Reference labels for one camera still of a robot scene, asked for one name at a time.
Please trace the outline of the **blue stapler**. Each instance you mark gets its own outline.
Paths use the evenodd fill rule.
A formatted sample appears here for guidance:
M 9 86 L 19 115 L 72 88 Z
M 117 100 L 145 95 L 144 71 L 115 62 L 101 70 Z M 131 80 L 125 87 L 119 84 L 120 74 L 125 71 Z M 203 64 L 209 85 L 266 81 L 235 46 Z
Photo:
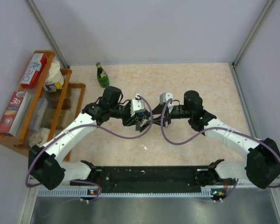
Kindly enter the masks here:
M 139 117 L 141 123 L 145 123 L 150 120 L 150 113 L 147 111 L 139 112 L 137 113 L 137 116 Z

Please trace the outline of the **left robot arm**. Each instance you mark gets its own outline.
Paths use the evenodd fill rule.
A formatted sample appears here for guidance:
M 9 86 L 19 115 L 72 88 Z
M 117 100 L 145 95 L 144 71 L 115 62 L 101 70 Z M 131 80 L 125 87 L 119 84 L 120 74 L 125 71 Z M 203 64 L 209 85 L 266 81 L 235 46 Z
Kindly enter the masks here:
M 92 185 L 97 178 L 92 164 L 86 161 L 63 161 L 78 142 L 97 129 L 123 139 L 124 136 L 102 127 L 110 118 L 121 119 L 124 126 L 139 125 L 144 119 L 147 119 L 149 124 L 153 123 L 151 106 L 143 96 L 136 94 L 126 105 L 120 103 L 120 98 L 122 91 L 119 88 L 106 87 L 103 95 L 96 102 L 87 104 L 74 121 L 56 137 L 40 147 L 31 147 L 25 185 L 33 187 L 33 184 L 29 183 L 30 177 L 48 190 L 55 189 L 64 182 L 84 182 Z

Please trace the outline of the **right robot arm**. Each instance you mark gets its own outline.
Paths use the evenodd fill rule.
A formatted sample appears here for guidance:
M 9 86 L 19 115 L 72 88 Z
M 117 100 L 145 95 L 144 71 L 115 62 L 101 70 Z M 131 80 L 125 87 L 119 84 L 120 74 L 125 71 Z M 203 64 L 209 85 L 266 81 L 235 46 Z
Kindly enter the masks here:
M 185 92 L 182 105 L 174 105 L 173 94 L 161 94 L 154 114 L 160 115 L 161 127 L 173 119 L 188 119 L 198 134 L 220 141 L 243 158 L 243 161 L 218 160 L 211 164 L 212 170 L 208 173 L 211 183 L 218 185 L 231 178 L 249 181 L 261 189 L 274 187 L 273 181 L 280 176 L 280 152 L 276 142 L 270 138 L 260 140 L 229 127 L 204 109 L 197 91 Z

